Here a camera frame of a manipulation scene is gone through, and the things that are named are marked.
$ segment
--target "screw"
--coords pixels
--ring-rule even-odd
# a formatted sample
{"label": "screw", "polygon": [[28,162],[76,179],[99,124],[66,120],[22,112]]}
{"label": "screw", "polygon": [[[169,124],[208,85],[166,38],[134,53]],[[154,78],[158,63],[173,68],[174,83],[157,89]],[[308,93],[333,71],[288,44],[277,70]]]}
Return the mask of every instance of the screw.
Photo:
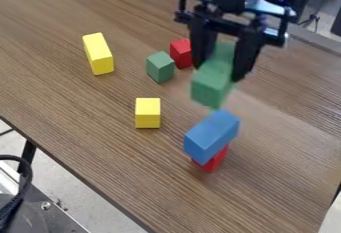
{"label": "screw", "polygon": [[50,208],[51,208],[51,203],[47,201],[43,202],[42,205],[40,206],[40,209],[45,210],[45,211],[49,210]]}

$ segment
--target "robotic arm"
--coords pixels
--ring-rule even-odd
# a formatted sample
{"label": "robotic arm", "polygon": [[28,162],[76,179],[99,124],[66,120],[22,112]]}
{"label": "robotic arm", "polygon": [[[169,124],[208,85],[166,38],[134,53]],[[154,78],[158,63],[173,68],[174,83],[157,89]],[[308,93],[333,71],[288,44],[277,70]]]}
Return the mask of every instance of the robotic arm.
{"label": "robotic arm", "polygon": [[[197,0],[200,3],[193,12],[186,11],[186,1],[179,0],[175,20],[188,24],[192,46],[192,59],[196,68],[208,59],[214,48],[218,33],[239,38],[235,46],[232,80],[238,82],[249,73],[261,48],[270,44],[282,47],[287,39],[287,27],[296,13],[265,0]],[[243,25],[223,18],[225,13],[240,15],[253,13],[254,19]],[[267,15],[280,18],[278,29],[266,26]]]}

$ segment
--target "wooden block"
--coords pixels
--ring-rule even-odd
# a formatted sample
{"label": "wooden block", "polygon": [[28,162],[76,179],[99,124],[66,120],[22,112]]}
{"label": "wooden block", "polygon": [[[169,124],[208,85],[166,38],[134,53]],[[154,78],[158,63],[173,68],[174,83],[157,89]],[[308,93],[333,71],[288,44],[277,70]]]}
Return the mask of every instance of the wooden block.
{"label": "wooden block", "polygon": [[216,154],[216,156],[214,156],[207,164],[205,165],[200,165],[199,163],[197,163],[194,159],[192,159],[191,161],[198,165],[199,167],[201,167],[203,170],[209,172],[209,173],[213,173],[215,172],[218,167],[221,165],[221,163],[225,160],[225,158],[227,157],[228,154],[228,149],[229,146],[227,145],[226,147],[224,147],[219,153]]}
{"label": "wooden block", "polygon": [[183,38],[170,43],[170,56],[175,60],[180,69],[191,67],[191,44],[190,39]]}
{"label": "wooden block", "polygon": [[218,42],[210,59],[193,74],[191,97],[205,105],[218,109],[233,88],[231,75],[234,58],[233,42]]}
{"label": "wooden block", "polygon": [[162,83],[174,74],[174,59],[165,52],[152,54],[146,59],[146,70],[157,83]]}
{"label": "wooden block", "polygon": [[114,70],[112,53],[101,32],[83,36],[83,44],[94,75]]}
{"label": "wooden block", "polygon": [[135,128],[159,128],[160,118],[160,98],[136,98]]}
{"label": "wooden block", "polygon": [[227,110],[208,116],[184,136],[184,152],[204,166],[237,136],[240,121]]}

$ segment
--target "yellow block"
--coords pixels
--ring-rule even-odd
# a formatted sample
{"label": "yellow block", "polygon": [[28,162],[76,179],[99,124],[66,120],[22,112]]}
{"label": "yellow block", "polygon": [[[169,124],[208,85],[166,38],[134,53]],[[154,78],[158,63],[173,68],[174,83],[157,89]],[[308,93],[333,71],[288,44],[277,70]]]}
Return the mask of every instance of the yellow block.
{"label": "yellow block", "polygon": [[114,70],[114,60],[101,32],[83,36],[84,50],[94,75]]}
{"label": "yellow block", "polygon": [[135,128],[159,128],[160,98],[136,98]]}

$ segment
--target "table leg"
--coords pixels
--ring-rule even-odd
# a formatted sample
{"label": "table leg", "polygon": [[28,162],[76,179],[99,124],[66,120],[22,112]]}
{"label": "table leg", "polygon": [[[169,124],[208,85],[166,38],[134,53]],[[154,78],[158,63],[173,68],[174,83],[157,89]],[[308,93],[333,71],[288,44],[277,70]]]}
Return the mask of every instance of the table leg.
{"label": "table leg", "polygon": [[[34,146],[30,141],[26,140],[25,147],[23,153],[21,154],[21,157],[25,159],[27,162],[29,162],[29,164],[32,164],[34,155],[36,154],[36,150],[37,150],[36,146]],[[18,173],[21,174],[22,172],[23,166],[22,164],[19,164]]]}

